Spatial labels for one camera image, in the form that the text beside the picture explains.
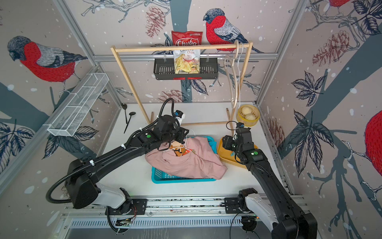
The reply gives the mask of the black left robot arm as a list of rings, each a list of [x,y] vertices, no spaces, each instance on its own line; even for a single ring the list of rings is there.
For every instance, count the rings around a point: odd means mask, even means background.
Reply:
[[[75,209],[90,205],[106,206],[127,214],[132,199],[123,188],[113,189],[100,184],[100,180],[127,162],[143,156],[162,144],[182,142],[189,130],[181,127],[181,111],[171,110],[164,115],[161,107],[158,118],[148,126],[131,134],[126,143],[104,155],[88,161],[76,159],[69,164],[67,175],[54,183],[46,193],[52,204],[72,203]]]

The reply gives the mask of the white wire hanger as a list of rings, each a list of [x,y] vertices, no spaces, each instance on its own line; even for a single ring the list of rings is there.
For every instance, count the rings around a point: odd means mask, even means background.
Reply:
[[[239,68],[239,63],[240,63],[240,59],[241,59],[241,56],[243,54],[243,50],[244,50],[244,45],[243,43],[239,43],[238,40],[235,40],[234,42],[236,44],[236,53],[235,53],[235,58],[234,58],[234,71],[235,70],[238,70],[237,72],[234,73],[234,76],[235,76],[235,90],[236,90],[236,98],[239,99],[239,95],[240,95],[240,76],[241,76],[241,71],[240,71],[240,68]]]

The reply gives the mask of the white hanger of pink shirt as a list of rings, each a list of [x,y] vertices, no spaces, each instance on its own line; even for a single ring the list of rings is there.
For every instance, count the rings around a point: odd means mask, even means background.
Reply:
[[[186,137],[183,144],[178,147],[178,156],[197,154],[197,144],[193,137]]]

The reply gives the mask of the wooden ring hanger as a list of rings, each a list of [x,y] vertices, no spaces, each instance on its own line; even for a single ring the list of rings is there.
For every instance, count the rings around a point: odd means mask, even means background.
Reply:
[[[231,106],[233,110],[236,110],[237,107],[239,106],[239,99],[236,98],[234,73],[237,72],[238,70],[235,70],[235,71],[233,70],[235,68],[234,58],[235,58],[235,55],[233,57],[230,57],[229,55],[225,55],[224,70],[225,70],[228,81],[231,83],[230,84]]]

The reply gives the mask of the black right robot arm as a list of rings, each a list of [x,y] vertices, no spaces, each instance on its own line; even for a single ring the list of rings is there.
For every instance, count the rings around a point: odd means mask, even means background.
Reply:
[[[252,173],[270,201],[264,202],[253,188],[244,189],[238,195],[240,209],[255,213],[273,239],[315,239],[316,218],[304,212],[285,190],[266,155],[254,147],[250,128],[237,122],[234,131],[234,136],[223,137],[223,148],[234,152],[235,161]]]

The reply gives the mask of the pink-grey t-shirt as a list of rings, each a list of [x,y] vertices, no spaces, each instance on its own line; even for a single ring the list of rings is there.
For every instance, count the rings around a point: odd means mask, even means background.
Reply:
[[[172,176],[220,180],[227,171],[219,156],[213,152],[205,137],[194,137],[197,144],[197,154],[177,156],[176,152],[168,149],[168,144],[162,144],[145,155],[146,161],[153,167]]]

